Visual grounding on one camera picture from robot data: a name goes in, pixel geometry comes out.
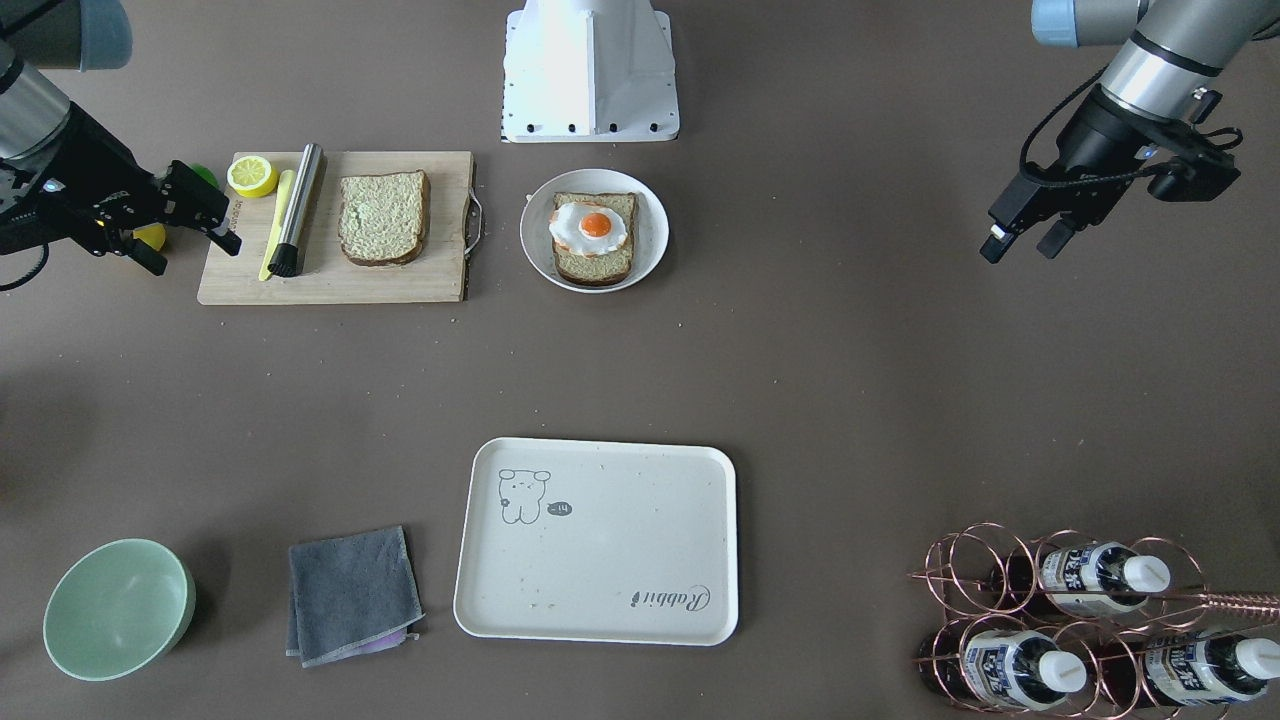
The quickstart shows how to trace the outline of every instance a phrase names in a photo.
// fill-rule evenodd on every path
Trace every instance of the lemon half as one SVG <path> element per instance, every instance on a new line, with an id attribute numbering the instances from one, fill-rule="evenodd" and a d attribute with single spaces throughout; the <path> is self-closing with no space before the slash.
<path id="1" fill-rule="evenodd" d="M 262 197 L 275 190 L 280 172 L 261 155 L 246 155 L 227 168 L 227 184 L 244 197 Z"/>

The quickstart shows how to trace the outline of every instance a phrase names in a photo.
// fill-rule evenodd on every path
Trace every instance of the gray table surface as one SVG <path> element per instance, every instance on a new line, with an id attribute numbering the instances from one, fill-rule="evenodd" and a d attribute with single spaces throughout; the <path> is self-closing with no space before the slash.
<path id="1" fill-rule="evenodd" d="M 163 278 L 59 242 L 0 296 L 0 716 L 955 717 L 914 676 L 940 612 L 908 573 L 977 520 L 1166 536 L 1216 587 L 1280 589 L 1280 44 L 1217 86 L 1248 136 L 1221 199 L 1135 188 L 1057 260 L 1027 238 L 991 266 L 1019 145 L 1114 54 L 1038 46 L 1025 1 L 658 3 L 684 128 L 634 146 L 499 142 L 512 0 L 124 5 L 127 68 L 47 74 L 143 167 L 471 150 L 489 232 L 461 304 L 205 307 L 191 232 Z M 595 167 L 649 184 L 672 236 L 649 278 L 582 296 L 532 270 L 518 219 Z M 727 452 L 736 634 L 458 629 L 471 460 L 499 436 Z M 392 524 L 422 638 L 301 670 L 287 548 Z M 189 564 L 195 621 L 133 676 L 73 680 L 45 602 L 122 537 Z"/>

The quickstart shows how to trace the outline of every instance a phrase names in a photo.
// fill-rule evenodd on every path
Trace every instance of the wooden cutting board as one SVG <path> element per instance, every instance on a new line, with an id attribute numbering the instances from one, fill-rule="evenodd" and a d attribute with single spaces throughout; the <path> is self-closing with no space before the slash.
<path id="1" fill-rule="evenodd" d="M 302 152 L 237 152 L 261 155 L 282 172 L 294 170 Z M 413 261 L 399 266 L 361 268 L 338 245 L 338 215 L 344 176 L 425 170 L 431 184 L 426 245 Z M 227 188 L 229 227 L 243 241 L 232 258 L 210 245 L 196 299 L 202 305 L 337 305 L 361 302 L 457 302 L 466 286 L 466 217 L 475 176 L 471 152 L 325 152 L 325 164 L 311 190 L 300 245 L 302 274 L 259 281 L 275 211 L 275 193 L 247 199 Z"/>

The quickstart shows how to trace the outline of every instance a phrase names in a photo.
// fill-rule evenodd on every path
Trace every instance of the metal rod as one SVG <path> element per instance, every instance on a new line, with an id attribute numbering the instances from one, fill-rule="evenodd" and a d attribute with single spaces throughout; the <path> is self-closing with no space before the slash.
<path id="1" fill-rule="evenodd" d="M 280 245 L 298 246 L 298 233 L 302 232 L 302 220 L 306 219 L 307 199 L 311 196 L 311 184 L 315 182 L 323 155 L 324 149 L 315 142 L 308 142 L 302 149 L 298 177 L 293 183 L 289 204 L 284 206 L 284 220 L 280 222 Z"/>

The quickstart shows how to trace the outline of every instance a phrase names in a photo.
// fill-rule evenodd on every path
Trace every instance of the white tray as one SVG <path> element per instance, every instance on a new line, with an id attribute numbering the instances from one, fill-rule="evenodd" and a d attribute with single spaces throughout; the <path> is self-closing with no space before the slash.
<path id="1" fill-rule="evenodd" d="M 484 638 L 719 644 L 737 625 L 735 482 L 712 447 L 489 441 L 453 616 Z"/>

